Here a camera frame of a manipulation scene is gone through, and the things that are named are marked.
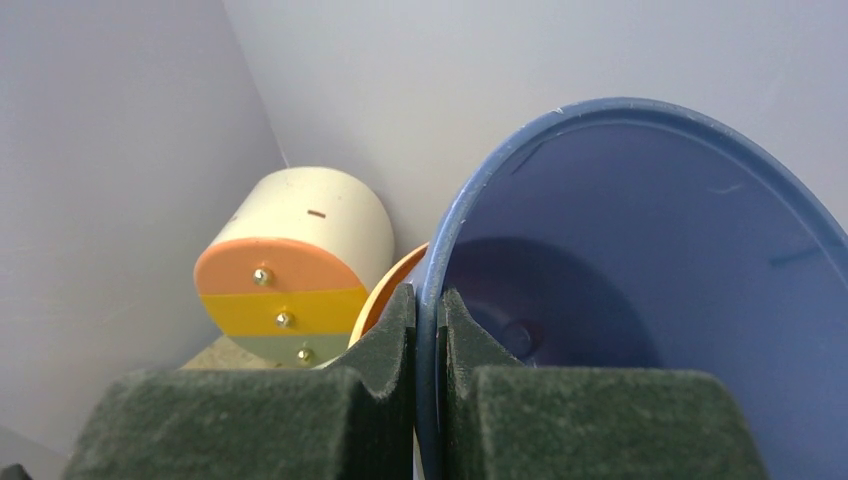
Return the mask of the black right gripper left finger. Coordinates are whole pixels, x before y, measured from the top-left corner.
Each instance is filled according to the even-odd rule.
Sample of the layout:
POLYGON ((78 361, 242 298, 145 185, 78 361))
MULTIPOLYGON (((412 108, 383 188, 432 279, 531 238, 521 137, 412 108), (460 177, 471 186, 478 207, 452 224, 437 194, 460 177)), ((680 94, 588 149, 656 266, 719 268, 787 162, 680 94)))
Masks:
POLYGON ((113 383, 67 479, 409 479, 415 295, 321 369, 143 371, 113 383))

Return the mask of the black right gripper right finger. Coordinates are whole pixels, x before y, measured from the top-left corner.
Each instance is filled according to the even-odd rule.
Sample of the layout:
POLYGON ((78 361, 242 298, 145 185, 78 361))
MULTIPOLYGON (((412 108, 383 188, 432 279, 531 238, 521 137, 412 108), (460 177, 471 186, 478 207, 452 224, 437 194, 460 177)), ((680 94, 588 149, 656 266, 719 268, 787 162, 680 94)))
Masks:
POLYGON ((737 403, 697 371, 521 364, 445 292, 447 479, 764 479, 737 403))

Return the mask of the orange capybara bucket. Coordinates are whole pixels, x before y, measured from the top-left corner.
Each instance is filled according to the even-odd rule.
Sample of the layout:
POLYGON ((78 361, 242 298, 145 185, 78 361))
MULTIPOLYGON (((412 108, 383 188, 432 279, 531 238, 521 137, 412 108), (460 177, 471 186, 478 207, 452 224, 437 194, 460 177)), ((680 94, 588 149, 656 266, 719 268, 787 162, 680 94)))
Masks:
POLYGON ((356 319, 347 344, 348 349, 378 323, 394 290, 407 279, 423 259, 428 246, 428 243, 424 243, 410 251, 398 260, 376 284, 356 319))

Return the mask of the blue plastic bucket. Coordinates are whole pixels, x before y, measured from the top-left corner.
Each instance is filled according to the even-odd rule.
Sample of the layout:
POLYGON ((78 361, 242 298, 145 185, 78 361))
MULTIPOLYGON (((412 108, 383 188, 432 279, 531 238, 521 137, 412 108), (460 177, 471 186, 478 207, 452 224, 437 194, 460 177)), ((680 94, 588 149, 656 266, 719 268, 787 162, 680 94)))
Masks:
POLYGON ((695 369, 776 479, 847 475, 847 234, 763 148, 657 100, 542 115, 463 185, 411 278, 416 425, 443 477, 437 304, 533 367, 695 369))

